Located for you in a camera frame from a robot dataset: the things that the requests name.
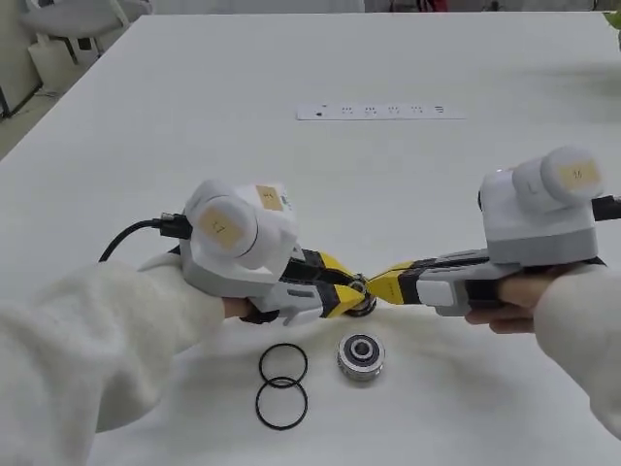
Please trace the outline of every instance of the metal ring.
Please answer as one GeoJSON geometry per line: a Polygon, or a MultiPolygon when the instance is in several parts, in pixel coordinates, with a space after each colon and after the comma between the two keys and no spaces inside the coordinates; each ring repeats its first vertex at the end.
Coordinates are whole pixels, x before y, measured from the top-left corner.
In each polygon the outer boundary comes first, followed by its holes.
{"type": "Polygon", "coordinates": [[[269,348],[267,348],[265,351],[263,351],[263,354],[261,354],[261,358],[259,359],[259,374],[261,374],[261,379],[263,379],[263,382],[265,382],[267,385],[269,385],[272,388],[290,388],[295,384],[299,384],[304,378],[304,376],[307,374],[308,370],[309,370],[309,357],[307,356],[307,354],[304,352],[303,349],[301,349],[297,345],[293,345],[292,343],[278,343],[276,345],[272,345],[269,348]],[[302,371],[302,375],[298,379],[291,379],[289,377],[284,378],[284,379],[279,378],[279,377],[268,379],[265,373],[263,372],[263,361],[265,360],[265,356],[267,356],[271,350],[274,350],[276,348],[282,348],[282,347],[293,348],[299,351],[302,357],[304,357],[304,371],[302,371]],[[285,379],[291,379],[293,383],[276,383],[278,382],[277,379],[279,379],[282,382],[286,382],[285,379]]]}
{"type": "Polygon", "coordinates": [[[306,417],[307,412],[309,410],[309,396],[307,395],[307,392],[304,390],[304,388],[300,385],[300,383],[291,379],[290,377],[286,377],[286,376],[274,377],[272,379],[266,380],[265,383],[261,385],[261,388],[259,388],[259,391],[257,391],[256,399],[254,401],[254,409],[256,411],[256,416],[259,418],[261,422],[263,422],[265,426],[271,429],[274,429],[274,430],[289,430],[295,427],[296,425],[298,425],[300,422],[302,422],[302,420],[306,417]],[[283,388],[283,385],[275,384],[276,382],[287,382],[287,386],[296,386],[298,390],[300,390],[300,393],[302,393],[302,396],[304,397],[304,410],[302,411],[302,414],[300,415],[300,417],[298,417],[295,421],[291,422],[290,424],[286,424],[286,425],[272,424],[267,419],[265,419],[263,417],[263,414],[261,413],[259,402],[261,401],[261,393],[263,393],[263,390],[265,390],[265,387],[271,386],[273,388],[283,388]]]}
{"type": "Polygon", "coordinates": [[[373,348],[367,340],[359,338],[351,343],[351,353],[356,359],[366,361],[373,356],[373,348]]]}

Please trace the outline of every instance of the power strip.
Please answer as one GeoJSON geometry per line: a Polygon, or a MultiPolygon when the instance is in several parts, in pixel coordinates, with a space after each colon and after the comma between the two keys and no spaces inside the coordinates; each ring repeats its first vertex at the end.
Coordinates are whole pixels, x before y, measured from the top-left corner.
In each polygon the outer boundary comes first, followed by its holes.
{"type": "Polygon", "coordinates": [[[309,104],[300,105],[300,120],[464,119],[444,105],[309,104]]]}

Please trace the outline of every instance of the finger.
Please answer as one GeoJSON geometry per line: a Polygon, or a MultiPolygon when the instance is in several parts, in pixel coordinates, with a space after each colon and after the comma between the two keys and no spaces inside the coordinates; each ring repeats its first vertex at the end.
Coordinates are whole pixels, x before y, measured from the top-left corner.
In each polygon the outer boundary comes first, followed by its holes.
{"type": "Polygon", "coordinates": [[[531,318],[516,318],[513,320],[494,320],[489,324],[494,333],[507,335],[511,333],[534,333],[535,323],[531,318]]]}
{"type": "Polygon", "coordinates": [[[531,309],[555,279],[555,275],[511,277],[499,285],[498,297],[506,303],[531,309]]]}
{"type": "Polygon", "coordinates": [[[478,309],[466,314],[466,321],[472,325],[490,323],[494,320],[508,320],[513,318],[529,318],[532,310],[518,306],[505,306],[500,309],[478,309]]]}

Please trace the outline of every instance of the number label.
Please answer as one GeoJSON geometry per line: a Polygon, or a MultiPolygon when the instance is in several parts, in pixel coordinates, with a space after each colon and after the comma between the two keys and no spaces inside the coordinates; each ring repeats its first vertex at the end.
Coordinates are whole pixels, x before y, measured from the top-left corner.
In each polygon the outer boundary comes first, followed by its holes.
{"type": "Polygon", "coordinates": [[[265,209],[269,211],[282,211],[282,202],[280,202],[280,196],[278,196],[278,192],[274,187],[256,186],[256,190],[265,209]]]}
{"type": "Polygon", "coordinates": [[[228,215],[214,207],[205,210],[199,228],[226,250],[231,250],[244,236],[244,231],[228,215]]]}
{"type": "Polygon", "coordinates": [[[594,160],[561,166],[558,174],[565,189],[581,189],[602,180],[594,160]]]}

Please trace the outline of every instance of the ball bearing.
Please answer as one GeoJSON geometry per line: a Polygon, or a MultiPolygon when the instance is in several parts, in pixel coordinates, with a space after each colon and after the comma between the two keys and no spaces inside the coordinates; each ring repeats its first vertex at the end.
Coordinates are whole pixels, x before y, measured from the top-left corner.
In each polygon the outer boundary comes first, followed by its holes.
{"type": "Polygon", "coordinates": [[[375,335],[347,335],[339,342],[337,363],[345,376],[356,382],[370,382],[384,365],[384,346],[375,335]]]}

